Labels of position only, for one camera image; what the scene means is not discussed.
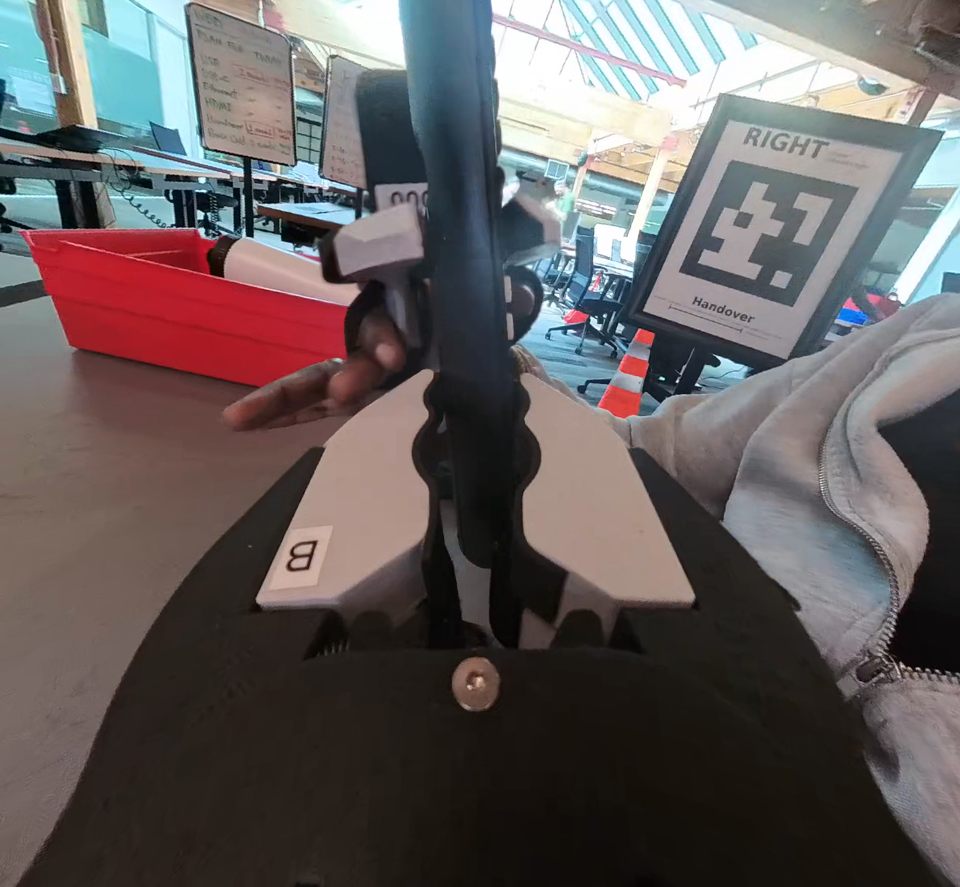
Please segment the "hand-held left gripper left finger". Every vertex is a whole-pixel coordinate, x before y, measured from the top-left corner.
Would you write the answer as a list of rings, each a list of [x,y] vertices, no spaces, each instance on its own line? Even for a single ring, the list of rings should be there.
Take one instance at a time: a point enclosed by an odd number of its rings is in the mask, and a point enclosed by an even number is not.
[[[328,611],[349,637],[416,622],[426,646],[463,646],[430,464],[436,381],[420,370],[330,437],[258,590],[259,609]]]

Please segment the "framed marker sign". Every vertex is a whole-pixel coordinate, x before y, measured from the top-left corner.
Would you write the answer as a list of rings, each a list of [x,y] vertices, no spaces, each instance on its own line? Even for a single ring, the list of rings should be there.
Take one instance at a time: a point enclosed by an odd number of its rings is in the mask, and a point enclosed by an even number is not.
[[[724,94],[715,102],[623,320],[689,355],[756,371],[814,353],[940,145],[942,130]]]

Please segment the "grey desk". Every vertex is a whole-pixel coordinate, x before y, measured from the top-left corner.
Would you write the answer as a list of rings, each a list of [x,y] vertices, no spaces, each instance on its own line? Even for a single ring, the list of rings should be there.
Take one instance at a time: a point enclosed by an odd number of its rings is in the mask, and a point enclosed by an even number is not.
[[[2,309],[1,880],[64,809],[138,645],[198,560],[342,418],[235,433],[246,389],[76,351]]]

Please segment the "red plastic bin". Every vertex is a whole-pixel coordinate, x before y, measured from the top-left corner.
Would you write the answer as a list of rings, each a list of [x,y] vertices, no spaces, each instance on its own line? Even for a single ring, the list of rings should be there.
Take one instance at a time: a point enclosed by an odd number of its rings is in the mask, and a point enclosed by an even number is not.
[[[197,230],[22,233],[69,345],[259,387],[346,356],[348,301],[216,276]]]

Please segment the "wooden pillar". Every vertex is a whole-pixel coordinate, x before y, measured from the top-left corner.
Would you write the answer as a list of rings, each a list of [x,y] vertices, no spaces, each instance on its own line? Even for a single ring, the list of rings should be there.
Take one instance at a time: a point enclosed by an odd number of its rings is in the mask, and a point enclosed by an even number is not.
[[[79,0],[35,0],[58,123],[99,126]]]

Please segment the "handwritten notice board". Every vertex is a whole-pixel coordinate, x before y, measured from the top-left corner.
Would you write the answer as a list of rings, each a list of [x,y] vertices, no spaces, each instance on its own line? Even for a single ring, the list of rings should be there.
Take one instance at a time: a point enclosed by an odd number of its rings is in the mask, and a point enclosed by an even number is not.
[[[318,172],[337,184],[367,189],[356,89],[364,67],[332,54],[326,65]]]
[[[184,7],[200,145],[297,164],[293,51],[287,37],[221,10]]]

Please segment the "black office chair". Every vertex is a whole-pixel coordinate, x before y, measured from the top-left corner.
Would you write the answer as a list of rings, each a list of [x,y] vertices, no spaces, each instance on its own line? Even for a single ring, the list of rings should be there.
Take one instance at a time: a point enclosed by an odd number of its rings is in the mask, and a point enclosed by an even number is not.
[[[574,257],[569,277],[563,284],[559,304],[563,312],[562,325],[547,329],[544,337],[570,333],[579,338],[574,353],[584,354],[586,341],[592,340],[613,351],[616,344],[611,330],[620,312],[619,279],[595,259],[594,231],[577,227],[573,241]]]

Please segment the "white bottle black cap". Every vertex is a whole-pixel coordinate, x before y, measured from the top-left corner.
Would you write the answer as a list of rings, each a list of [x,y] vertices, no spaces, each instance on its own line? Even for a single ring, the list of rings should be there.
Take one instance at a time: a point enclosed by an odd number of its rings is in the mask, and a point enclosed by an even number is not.
[[[248,237],[220,237],[206,262],[213,277],[335,305],[349,306],[361,292],[354,283],[327,281],[317,258]]]

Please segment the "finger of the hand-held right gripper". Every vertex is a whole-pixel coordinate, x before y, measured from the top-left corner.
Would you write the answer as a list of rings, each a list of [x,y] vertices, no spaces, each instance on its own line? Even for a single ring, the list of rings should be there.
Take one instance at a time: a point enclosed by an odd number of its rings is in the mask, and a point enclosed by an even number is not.
[[[503,267],[553,257],[562,249],[562,223],[541,200],[516,191],[501,207],[498,244]]]
[[[420,264],[425,226],[413,202],[402,202],[331,232],[320,243],[320,268],[331,283],[383,281],[386,272]]]

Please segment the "person's right forearm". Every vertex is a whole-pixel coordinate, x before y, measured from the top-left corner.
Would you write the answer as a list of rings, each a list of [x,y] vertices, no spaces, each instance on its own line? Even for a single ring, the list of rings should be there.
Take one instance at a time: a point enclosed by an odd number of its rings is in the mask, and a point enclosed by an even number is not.
[[[653,414],[619,418],[592,408],[523,346],[512,350],[520,375],[529,375],[574,401],[630,449],[647,453],[715,520],[723,521],[750,437],[770,414],[769,383],[761,377],[724,391],[668,398]]]

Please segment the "orange traffic cone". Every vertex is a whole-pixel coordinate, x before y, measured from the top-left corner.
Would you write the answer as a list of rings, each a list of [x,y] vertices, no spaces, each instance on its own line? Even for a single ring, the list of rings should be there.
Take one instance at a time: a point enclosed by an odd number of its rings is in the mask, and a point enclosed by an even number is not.
[[[635,332],[619,361],[617,372],[601,396],[599,409],[619,419],[640,414],[655,337],[655,333],[649,330],[638,329]]]

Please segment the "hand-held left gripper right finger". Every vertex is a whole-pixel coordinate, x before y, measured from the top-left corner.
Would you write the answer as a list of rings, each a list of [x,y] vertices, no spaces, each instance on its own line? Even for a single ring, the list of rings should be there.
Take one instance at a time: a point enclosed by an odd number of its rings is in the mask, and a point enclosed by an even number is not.
[[[490,628],[547,649],[582,620],[602,646],[631,612],[689,612],[696,593],[627,445],[599,413],[514,379],[498,486]]]

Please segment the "wooden office table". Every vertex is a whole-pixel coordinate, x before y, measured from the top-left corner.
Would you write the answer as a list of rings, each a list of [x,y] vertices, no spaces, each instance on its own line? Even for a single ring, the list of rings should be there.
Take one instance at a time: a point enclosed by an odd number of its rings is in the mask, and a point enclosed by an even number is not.
[[[234,176],[151,150],[56,149],[2,132],[2,230],[191,229],[218,233]]]

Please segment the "long office table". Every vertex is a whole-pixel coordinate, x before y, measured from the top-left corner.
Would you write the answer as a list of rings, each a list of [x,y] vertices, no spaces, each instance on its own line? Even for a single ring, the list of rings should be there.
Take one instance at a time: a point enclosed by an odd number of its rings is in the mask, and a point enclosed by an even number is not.
[[[257,216],[270,220],[284,242],[311,245],[356,220],[355,210],[328,202],[259,203]]]

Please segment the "person's right hand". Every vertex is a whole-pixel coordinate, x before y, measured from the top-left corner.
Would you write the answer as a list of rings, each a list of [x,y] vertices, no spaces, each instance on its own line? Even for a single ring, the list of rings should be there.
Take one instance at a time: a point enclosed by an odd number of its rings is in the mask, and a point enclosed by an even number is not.
[[[359,326],[357,345],[342,360],[306,366],[226,406],[222,422],[239,433],[306,425],[357,413],[406,365],[402,334],[378,307]]]

